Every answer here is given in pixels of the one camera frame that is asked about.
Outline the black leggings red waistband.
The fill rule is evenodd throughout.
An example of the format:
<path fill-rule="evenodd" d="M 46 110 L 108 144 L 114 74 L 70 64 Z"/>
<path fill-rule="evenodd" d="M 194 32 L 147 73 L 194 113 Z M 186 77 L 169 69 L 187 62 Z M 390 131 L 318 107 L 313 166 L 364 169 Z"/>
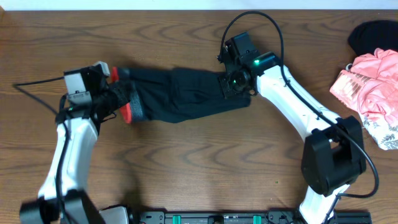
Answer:
<path fill-rule="evenodd" d="M 226 99 L 219 77 L 221 72 L 174 68 L 113 67 L 111 79 L 132 85 L 130 102 L 121 107 L 126 123 L 159 120 L 179 123 L 248 107 L 249 95 Z"/>

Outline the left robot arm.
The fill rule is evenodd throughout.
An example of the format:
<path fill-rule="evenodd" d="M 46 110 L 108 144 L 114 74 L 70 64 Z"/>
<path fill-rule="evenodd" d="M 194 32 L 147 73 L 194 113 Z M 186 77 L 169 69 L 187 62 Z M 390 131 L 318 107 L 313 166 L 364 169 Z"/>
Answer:
<path fill-rule="evenodd" d="M 101 123 L 129 102 L 131 85 L 108 84 L 108 65 L 69 70 L 63 74 L 67 93 L 56 111 L 57 146 L 38 197 L 21 205 L 21 223 L 130 223 L 127 207 L 98 210 L 87 192 L 91 155 Z"/>

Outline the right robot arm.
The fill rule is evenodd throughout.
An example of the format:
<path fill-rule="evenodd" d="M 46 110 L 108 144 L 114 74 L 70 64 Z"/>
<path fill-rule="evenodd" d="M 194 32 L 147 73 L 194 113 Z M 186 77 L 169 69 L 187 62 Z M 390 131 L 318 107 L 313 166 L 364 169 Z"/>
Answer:
<path fill-rule="evenodd" d="M 220 84 L 226 98 L 246 93 L 269 100 L 304 141 L 302 175 L 308 184 L 294 223 L 370 223 L 369 213 L 337 213 L 341 195 L 366 170 L 366 159 L 347 134 L 360 145 L 363 136 L 354 117 L 340 116 L 323 107 L 292 77 L 273 52 L 261 54 L 248 33 L 221 44 L 218 60 L 226 73 Z"/>

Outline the pink garment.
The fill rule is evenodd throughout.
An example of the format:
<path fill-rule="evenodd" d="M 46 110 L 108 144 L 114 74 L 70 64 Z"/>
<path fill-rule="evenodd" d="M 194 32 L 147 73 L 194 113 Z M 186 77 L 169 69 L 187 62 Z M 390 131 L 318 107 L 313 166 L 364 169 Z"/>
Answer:
<path fill-rule="evenodd" d="M 377 48 L 342 70 L 330 93 L 372 121 L 397 125 L 397 52 Z"/>

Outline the black garment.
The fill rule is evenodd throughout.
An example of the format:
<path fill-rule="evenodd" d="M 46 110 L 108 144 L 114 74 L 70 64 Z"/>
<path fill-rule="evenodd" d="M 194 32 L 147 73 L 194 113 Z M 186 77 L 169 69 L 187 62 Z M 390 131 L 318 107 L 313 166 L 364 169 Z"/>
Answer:
<path fill-rule="evenodd" d="M 397 51 L 397 21 L 369 21 L 355 27 L 348 44 L 356 55 L 372 54 L 377 48 Z"/>

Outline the white floral garment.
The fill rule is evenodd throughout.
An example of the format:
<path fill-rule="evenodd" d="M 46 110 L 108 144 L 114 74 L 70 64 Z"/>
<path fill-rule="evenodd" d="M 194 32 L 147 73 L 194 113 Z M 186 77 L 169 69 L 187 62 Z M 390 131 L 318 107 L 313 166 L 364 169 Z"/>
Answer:
<path fill-rule="evenodd" d="M 397 126 L 391 126 L 384 119 L 372 121 L 364 115 L 359 117 L 364 128 L 373 137 L 379 148 L 385 151 L 397 149 Z"/>

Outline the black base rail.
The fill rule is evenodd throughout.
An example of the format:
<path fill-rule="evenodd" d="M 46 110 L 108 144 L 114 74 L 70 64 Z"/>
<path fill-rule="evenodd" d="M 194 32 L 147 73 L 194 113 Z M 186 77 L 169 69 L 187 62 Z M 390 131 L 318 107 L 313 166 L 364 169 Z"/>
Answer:
<path fill-rule="evenodd" d="M 125 206 L 113 206 L 99 214 L 106 223 L 117 224 L 304 224 L 306 221 L 296 210 L 270 210 L 265 212 L 206 213 L 168 212 L 166 210 L 134 211 Z"/>

